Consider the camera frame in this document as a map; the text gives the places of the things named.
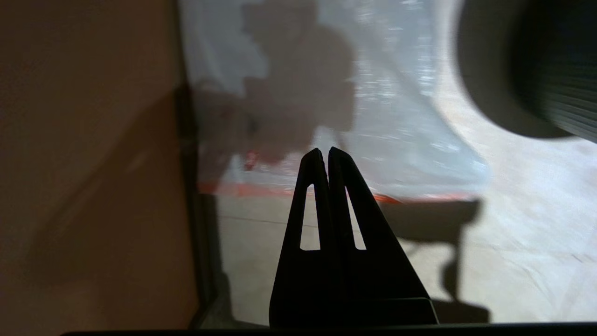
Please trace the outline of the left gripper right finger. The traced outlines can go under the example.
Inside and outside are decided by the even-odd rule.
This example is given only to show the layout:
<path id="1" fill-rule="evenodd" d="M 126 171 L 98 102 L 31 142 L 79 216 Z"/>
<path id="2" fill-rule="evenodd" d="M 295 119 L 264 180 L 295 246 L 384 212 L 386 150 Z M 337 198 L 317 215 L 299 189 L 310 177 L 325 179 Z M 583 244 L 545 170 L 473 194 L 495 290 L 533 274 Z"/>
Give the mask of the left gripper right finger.
<path id="1" fill-rule="evenodd" d="M 430 296 L 382 214 L 355 161 L 328 154 L 331 215 L 342 291 L 352 325 L 435 325 Z"/>

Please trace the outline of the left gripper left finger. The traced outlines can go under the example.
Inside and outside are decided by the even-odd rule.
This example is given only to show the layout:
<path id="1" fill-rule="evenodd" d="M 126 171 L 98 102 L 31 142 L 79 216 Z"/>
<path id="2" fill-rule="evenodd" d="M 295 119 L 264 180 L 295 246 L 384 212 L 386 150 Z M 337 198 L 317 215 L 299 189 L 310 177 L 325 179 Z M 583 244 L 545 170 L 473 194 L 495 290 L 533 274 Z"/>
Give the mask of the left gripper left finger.
<path id="1" fill-rule="evenodd" d="M 315 191 L 318 250 L 300 247 L 308 187 Z M 326 168 L 320 149 L 303 156 L 269 306 L 271 327 L 332 327 L 342 280 Z"/>

